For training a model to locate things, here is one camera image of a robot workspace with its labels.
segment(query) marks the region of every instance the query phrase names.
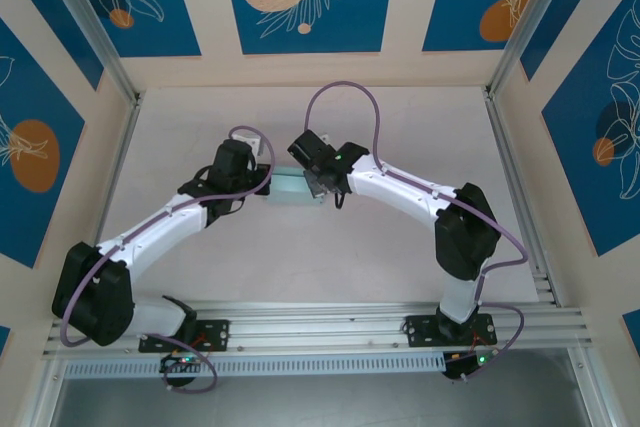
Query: metal mount plate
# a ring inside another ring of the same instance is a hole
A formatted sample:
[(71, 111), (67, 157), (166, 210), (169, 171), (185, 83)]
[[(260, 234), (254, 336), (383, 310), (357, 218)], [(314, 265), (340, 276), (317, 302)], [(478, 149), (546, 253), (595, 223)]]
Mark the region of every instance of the metal mount plate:
[(489, 314), (478, 314), (469, 330), (471, 335), (468, 338), (461, 339), (459, 342), (452, 342), (444, 338), (440, 333), (435, 315), (409, 315), (405, 318), (404, 326), (409, 347), (470, 347), (473, 343), (474, 332), (487, 345), (496, 345), (498, 343), (493, 319)]
[[(198, 320), (196, 321), (196, 338), (204, 335), (206, 339), (193, 345), (193, 348), (199, 352), (226, 352), (229, 339), (229, 321), (228, 320)], [(176, 350), (176, 346), (169, 342), (164, 342), (153, 337), (140, 339), (138, 352), (143, 354), (149, 353), (170, 353)]]

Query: black bracket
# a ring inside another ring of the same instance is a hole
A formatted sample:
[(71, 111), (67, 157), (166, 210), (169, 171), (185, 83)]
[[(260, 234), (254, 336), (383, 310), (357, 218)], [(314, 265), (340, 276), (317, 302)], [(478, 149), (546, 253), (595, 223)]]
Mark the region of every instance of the black bracket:
[[(226, 352), (229, 342), (228, 320), (196, 320), (193, 328), (194, 336), (191, 344), (198, 352)], [(154, 337), (140, 339), (138, 352), (143, 354), (165, 354), (176, 350), (176, 346)]]
[[(318, 137), (305, 130), (287, 149), (305, 170), (305, 179), (314, 197), (323, 193), (350, 194), (347, 175), (353, 165), (369, 151), (353, 142), (345, 143), (337, 151)], [(336, 201), (336, 208), (342, 203)]]
[[(183, 184), (179, 194), (187, 194), (194, 199), (217, 194), (235, 194), (246, 192), (259, 185), (269, 173), (270, 166), (256, 164), (251, 147), (239, 140), (227, 139), (218, 147), (213, 164), (202, 167), (190, 181)], [(271, 180), (256, 192), (256, 195), (267, 196), (270, 192)], [(207, 209), (207, 227), (213, 222), (231, 213), (235, 200), (208, 200), (200, 202)]]
[(407, 335), (409, 347), (471, 347), (474, 333), (486, 345), (498, 343), (493, 319), (489, 314), (477, 314), (465, 333), (455, 339), (442, 334), (436, 315), (409, 315), (405, 318), (402, 331)]

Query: beige wall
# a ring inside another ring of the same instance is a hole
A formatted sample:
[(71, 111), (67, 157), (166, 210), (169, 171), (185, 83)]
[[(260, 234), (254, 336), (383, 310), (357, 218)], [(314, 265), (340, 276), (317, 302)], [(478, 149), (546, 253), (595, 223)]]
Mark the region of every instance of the beige wall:
[(98, 92), (91, 88), (29, 0), (0, 0), (0, 18), (85, 120), (36, 267), (0, 255), (0, 325), (12, 332), (0, 366), (0, 425), (11, 426), (51, 327), (51, 301), (66, 251), (81, 239), (93, 240), (128, 108), (108, 76)]
[(640, 237), (597, 257), (541, 111), (621, 0), (583, 0), (527, 83), (498, 96), (545, 246), (571, 305), (583, 308), (631, 425), (640, 425), (640, 359), (622, 314), (640, 308)]

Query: white floor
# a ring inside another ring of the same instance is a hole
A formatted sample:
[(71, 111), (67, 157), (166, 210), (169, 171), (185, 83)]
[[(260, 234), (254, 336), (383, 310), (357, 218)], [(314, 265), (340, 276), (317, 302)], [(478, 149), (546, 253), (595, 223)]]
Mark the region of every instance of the white floor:
[[(213, 160), (228, 130), (261, 129), (280, 165), (302, 132), (316, 89), (167, 88), (146, 93), (103, 239), (158, 210)], [(433, 182), (480, 186), (498, 221), (520, 233), (481, 90), (474, 87), (377, 87), (380, 156)], [(370, 147), (374, 116), (359, 91), (335, 88), (318, 101), (311, 128), (334, 147)], [(505, 239), (494, 259), (517, 253)], [(433, 233), (376, 201), (348, 196), (343, 210), (282, 206), (248, 199), (238, 214), (187, 239), (147, 271), (136, 292), (183, 300), (274, 302), (438, 301), (444, 273)], [(485, 300), (535, 302), (529, 266), (489, 277)]]

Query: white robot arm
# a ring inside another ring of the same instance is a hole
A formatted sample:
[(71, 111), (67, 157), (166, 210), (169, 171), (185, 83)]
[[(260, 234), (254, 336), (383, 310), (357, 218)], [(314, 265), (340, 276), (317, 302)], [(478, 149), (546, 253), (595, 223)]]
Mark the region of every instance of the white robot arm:
[(475, 293), (480, 272), (495, 252), (500, 234), (445, 198), (461, 199), (495, 220), (482, 191), (472, 184), (454, 189), (428, 182), (376, 162), (367, 149), (351, 142), (336, 151), (311, 130), (291, 144), (289, 153), (305, 169), (315, 197), (334, 194), (337, 208), (347, 194), (371, 197), (407, 213), (435, 233), (436, 258), (447, 274), (437, 312), (439, 329), (450, 340), (467, 336), (478, 310)]
[(170, 297), (136, 298), (132, 285), (142, 273), (185, 238), (196, 234), (224, 215), (232, 213), (242, 194), (265, 186), (257, 195), (268, 195), (269, 165), (256, 165), (251, 146), (227, 139), (218, 148), (214, 162), (178, 189), (158, 212), (117, 237), (92, 247), (80, 242), (72, 247), (64, 263), (53, 313), (63, 318), (72, 296), (89, 271), (102, 266), (73, 306), (70, 324), (98, 345), (109, 345), (122, 335), (156, 333), (178, 336), (187, 343), (195, 332), (196, 314)]
[[(334, 194), (336, 206), (341, 206), (346, 194), (372, 197), (411, 215), (435, 233), (436, 258), (447, 273), (436, 314), (438, 328), (446, 339), (464, 338), (478, 310), (475, 292), (480, 269), (493, 255), (500, 234), (444, 197), (462, 199), (493, 218), (480, 189), (471, 184), (454, 189), (424, 181), (388, 164), (378, 164), (367, 149), (356, 144), (346, 143), (336, 151), (310, 130), (296, 139), (289, 152), (304, 167), (314, 196)], [(169, 297), (134, 301), (132, 285), (176, 244), (231, 212), (233, 200), (203, 198), (247, 192), (266, 179), (268, 170), (269, 166), (255, 166), (250, 146), (226, 140), (214, 163), (180, 187), (154, 215), (96, 247), (83, 242), (74, 246), (65, 260), (53, 313), (63, 317), (82, 279), (102, 262), (73, 307), (72, 326), (103, 346), (125, 334), (145, 333), (189, 342), (195, 334), (195, 312)], [(432, 193), (394, 178), (394, 173), (427, 186)], [(257, 194), (268, 195), (268, 184)]]

